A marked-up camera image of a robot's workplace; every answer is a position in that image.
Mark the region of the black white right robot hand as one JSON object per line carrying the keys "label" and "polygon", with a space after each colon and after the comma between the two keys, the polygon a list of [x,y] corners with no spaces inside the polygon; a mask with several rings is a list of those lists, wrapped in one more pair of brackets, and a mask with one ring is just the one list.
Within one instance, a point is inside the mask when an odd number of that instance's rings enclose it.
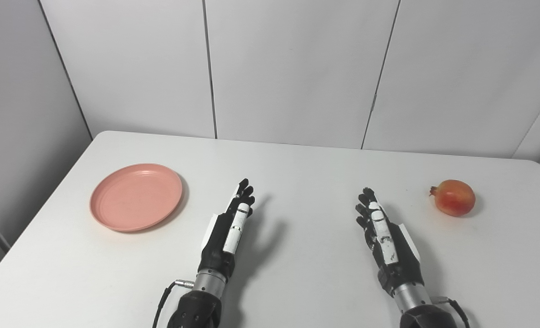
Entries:
{"label": "black white right robot hand", "polygon": [[389,220],[374,190],[365,187],[358,196],[356,222],[378,267],[377,278],[391,297],[404,284],[424,285],[420,260],[405,234],[405,227]]}

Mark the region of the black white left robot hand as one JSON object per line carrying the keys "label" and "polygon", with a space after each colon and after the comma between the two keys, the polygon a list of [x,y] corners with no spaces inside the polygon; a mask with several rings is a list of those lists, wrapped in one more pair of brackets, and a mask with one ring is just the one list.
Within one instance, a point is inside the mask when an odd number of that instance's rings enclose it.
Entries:
{"label": "black white left robot hand", "polygon": [[229,280],[235,268],[235,253],[238,250],[245,222],[253,214],[254,188],[249,179],[243,179],[235,189],[225,212],[214,216],[209,239],[201,250],[198,271],[220,273]]}

